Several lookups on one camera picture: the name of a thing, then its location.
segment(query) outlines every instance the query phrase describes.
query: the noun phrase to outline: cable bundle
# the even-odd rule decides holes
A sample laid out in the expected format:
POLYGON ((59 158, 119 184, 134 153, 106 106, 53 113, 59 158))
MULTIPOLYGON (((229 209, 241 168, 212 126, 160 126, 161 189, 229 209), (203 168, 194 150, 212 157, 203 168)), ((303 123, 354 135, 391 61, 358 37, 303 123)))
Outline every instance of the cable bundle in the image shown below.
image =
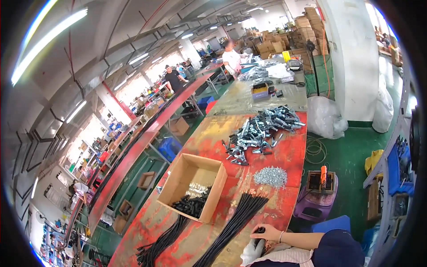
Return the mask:
POLYGON ((189 218, 178 215, 178 219, 175 223, 161 234, 154 243, 138 248, 138 253, 136 254, 138 265, 142 267, 155 266, 157 257, 176 241, 189 221, 189 218))
POLYGON ((267 192, 246 190, 240 197, 239 204, 231 219, 193 267, 211 266, 224 247, 245 227, 255 214, 268 202, 267 192))

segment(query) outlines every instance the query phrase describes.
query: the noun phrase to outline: white work glove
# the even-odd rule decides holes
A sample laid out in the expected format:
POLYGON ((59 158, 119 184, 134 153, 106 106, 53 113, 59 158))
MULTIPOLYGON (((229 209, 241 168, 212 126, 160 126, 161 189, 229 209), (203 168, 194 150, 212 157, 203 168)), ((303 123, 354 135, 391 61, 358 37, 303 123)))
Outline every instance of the white work glove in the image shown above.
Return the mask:
POLYGON ((246 266, 251 264, 254 260, 261 257, 266 241, 261 239, 255 247, 255 238, 252 238, 249 244, 243 249, 243 253, 240 255, 243 262, 240 266, 246 266))

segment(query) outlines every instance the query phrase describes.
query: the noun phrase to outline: yellow bag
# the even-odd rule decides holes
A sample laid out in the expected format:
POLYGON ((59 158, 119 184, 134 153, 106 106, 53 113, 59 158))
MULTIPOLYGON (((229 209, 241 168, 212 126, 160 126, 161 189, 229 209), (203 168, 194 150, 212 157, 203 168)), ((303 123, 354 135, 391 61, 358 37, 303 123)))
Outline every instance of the yellow bag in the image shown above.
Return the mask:
MULTIPOLYGON (((369 175, 371 173, 371 171, 374 169, 375 165, 377 165, 377 163, 380 160, 383 152, 384 152, 383 149, 378 149, 376 151, 372 151, 371 156, 365 159, 365 171, 366 171, 367 175, 369 175)), ((383 173, 377 174, 376 177, 382 178, 383 173)))

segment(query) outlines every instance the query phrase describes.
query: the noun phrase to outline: purple stool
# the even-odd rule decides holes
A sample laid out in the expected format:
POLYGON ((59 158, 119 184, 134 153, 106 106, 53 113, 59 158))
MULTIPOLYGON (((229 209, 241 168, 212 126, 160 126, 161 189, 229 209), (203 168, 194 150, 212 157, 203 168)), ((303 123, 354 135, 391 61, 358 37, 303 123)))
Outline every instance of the purple stool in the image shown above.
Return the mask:
POLYGON ((293 215, 316 223, 326 220, 338 191, 338 177, 336 175, 335 181, 333 194, 326 196, 318 193, 307 193, 306 186, 304 186, 299 192, 293 215))

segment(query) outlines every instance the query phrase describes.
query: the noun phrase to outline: hand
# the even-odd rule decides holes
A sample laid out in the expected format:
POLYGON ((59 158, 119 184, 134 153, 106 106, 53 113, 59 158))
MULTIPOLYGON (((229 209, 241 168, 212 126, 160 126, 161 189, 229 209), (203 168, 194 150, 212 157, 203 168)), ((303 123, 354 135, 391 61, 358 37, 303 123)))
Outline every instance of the hand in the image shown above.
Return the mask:
POLYGON ((240 255, 243 261, 241 266, 249 265, 254 260, 261 257, 265 243, 266 241, 261 239, 260 242, 258 242, 258 245, 255 247, 255 239, 252 238, 249 244, 247 244, 243 249, 243 253, 240 255))
POLYGON ((263 238, 265 240, 270 240, 270 241, 279 241, 281 233, 282 231, 277 230, 270 224, 260 223, 252 229, 251 238, 263 238), (263 234, 254 234, 254 232, 260 227, 264 227, 266 229, 265 232, 263 234))

